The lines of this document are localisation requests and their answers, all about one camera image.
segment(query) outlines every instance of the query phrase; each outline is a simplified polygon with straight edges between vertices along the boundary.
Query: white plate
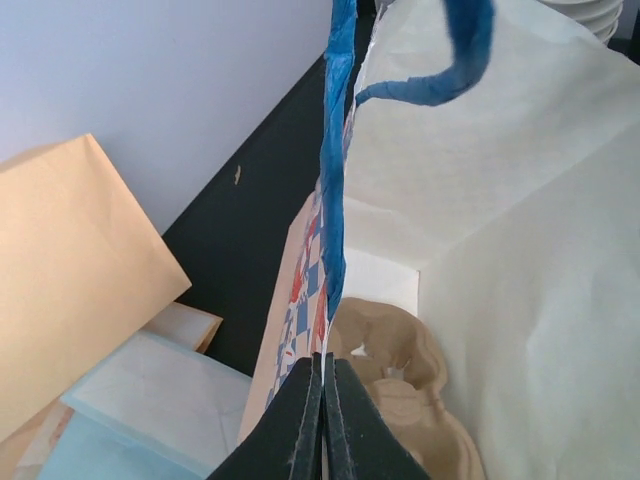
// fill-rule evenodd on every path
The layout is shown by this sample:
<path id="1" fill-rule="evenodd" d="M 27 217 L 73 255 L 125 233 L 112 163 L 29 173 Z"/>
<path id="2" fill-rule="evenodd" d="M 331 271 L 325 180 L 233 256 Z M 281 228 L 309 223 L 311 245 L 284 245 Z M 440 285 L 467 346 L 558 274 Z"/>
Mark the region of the white plate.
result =
<path id="1" fill-rule="evenodd" d="M 620 5 L 616 10 L 610 12 L 606 15 L 598 17 L 594 20 L 590 20 L 588 22 L 582 22 L 582 24 L 591 30 L 593 33 L 599 33 L 603 30 L 607 30 L 611 28 L 611 26 L 615 23 L 615 21 L 620 17 L 622 13 L 622 5 Z"/>
<path id="2" fill-rule="evenodd" d="M 558 7 L 560 7 L 562 9 L 570 8 L 572 10 L 578 10 L 578 11 L 581 11 L 583 8 L 596 9 L 598 6 L 601 6 L 604 4 L 611 5 L 612 3 L 614 3 L 614 0 L 539 0 L 539 1 L 556 10 L 558 9 Z"/>
<path id="3" fill-rule="evenodd" d="M 616 33 L 617 29 L 618 29 L 618 20 L 615 21 L 615 23 L 611 26 L 610 29 L 602 30 L 601 32 L 597 32 L 595 35 L 596 37 L 598 37 L 598 40 L 600 40 L 602 43 L 606 45 L 609 43 L 609 40 L 611 40 L 611 37 L 613 37 L 613 34 Z"/>
<path id="4" fill-rule="evenodd" d="M 596 0 L 595 2 L 586 2 L 575 5 L 552 5 L 546 4 L 555 11 L 573 18 L 576 22 L 587 22 L 595 20 L 608 13 L 615 12 L 620 8 L 623 0 Z"/>

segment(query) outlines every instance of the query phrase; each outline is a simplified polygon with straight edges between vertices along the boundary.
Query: black surface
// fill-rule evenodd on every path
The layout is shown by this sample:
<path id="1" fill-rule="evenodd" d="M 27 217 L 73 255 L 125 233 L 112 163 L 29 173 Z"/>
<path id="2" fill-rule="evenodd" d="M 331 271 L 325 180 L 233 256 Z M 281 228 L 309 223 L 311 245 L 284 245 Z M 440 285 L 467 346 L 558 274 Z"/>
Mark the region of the black surface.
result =
<path id="1" fill-rule="evenodd" d="M 628 56 L 632 62 L 640 65 L 640 10 L 636 13 L 636 23 L 629 42 Z"/>
<path id="2" fill-rule="evenodd" d="M 369 44 L 373 16 L 366 12 L 372 5 L 360 7 L 356 65 Z M 248 375 L 289 225 L 318 178 L 323 95 L 320 59 L 164 235 L 193 283 L 179 301 L 224 319 L 207 355 Z"/>
<path id="3" fill-rule="evenodd" d="M 316 480 L 321 477 L 320 356 L 298 360 L 238 448 L 208 480 Z"/>
<path id="4" fill-rule="evenodd" d="M 347 360 L 327 355 L 324 421 L 331 480 L 429 480 L 396 440 Z"/>

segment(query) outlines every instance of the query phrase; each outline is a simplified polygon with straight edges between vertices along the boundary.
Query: manila envelope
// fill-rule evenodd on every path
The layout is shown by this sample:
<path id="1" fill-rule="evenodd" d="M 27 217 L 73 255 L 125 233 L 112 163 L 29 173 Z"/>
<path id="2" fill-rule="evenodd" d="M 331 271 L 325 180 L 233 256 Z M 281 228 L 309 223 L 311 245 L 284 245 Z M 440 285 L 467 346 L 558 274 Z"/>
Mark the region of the manila envelope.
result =
<path id="1" fill-rule="evenodd" d="M 91 135 L 0 164 L 0 271 L 8 464 L 40 412 L 190 282 Z"/>

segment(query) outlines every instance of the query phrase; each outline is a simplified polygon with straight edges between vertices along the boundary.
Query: paper bag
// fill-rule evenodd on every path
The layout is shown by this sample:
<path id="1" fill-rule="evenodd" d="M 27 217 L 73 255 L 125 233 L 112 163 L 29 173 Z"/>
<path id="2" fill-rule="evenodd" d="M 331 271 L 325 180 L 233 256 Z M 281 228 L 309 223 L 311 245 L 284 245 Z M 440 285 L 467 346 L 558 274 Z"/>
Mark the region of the paper bag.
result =
<path id="1" fill-rule="evenodd" d="M 289 227 L 238 442 L 256 426 L 296 360 L 320 351 L 327 333 L 321 212 L 317 187 Z"/>
<path id="2" fill-rule="evenodd" d="M 488 478 L 635 479 L 640 69 L 538 2 L 495 3 L 477 87 L 358 110 L 346 243 L 419 272 L 443 399 Z M 378 27 L 361 84 L 449 61 L 437 0 L 398 0 Z"/>

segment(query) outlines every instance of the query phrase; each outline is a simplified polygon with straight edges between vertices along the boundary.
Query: paper sheet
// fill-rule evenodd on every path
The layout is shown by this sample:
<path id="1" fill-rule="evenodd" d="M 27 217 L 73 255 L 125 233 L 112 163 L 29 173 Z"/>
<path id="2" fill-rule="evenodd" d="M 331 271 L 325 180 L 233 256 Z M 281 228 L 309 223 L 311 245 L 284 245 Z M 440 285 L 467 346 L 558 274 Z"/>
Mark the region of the paper sheet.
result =
<path id="1" fill-rule="evenodd" d="M 580 25 L 535 0 L 499 0 L 495 27 L 486 75 L 459 99 L 358 109 L 349 247 L 420 269 L 638 122 L 638 68 Z M 397 0 L 361 80 L 435 73 L 450 54 L 441 2 Z"/>
<path id="2" fill-rule="evenodd" d="M 144 330 L 203 353 L 221 323 L 220 317 L 174 302 L 153 317 Z"/>
<path id="3" fill-rule="evenodd" d="M 189 280 L 95 139 L 0 165 L 0 442 Z"/>
<path id="4" fill-rule="evenodd" d="M 135 441 L 75 414 L 38 480 L 200 480 Z"/>
<path id="5" fill-rule="evenodd" d="M 420 276 L 445 401 L 491 479 L 638 478 L 640 130 Z"/>
<path id="6" fill-rule="evenodd" d="M 533 0 L 497 3 L 476 89 L 357 113 L 347 245 L 420 270 L 488 478 L 635 479 L 640 69 Z M 371 52 L 365 84 L 439 70 L 439 2 L 396 0 Z"/>
<path id="7" fill-rule="evenodd" d="M 204 478 L 234 447 L 250 382 L 204 355 L 139 332 L 61 400 Z"/>

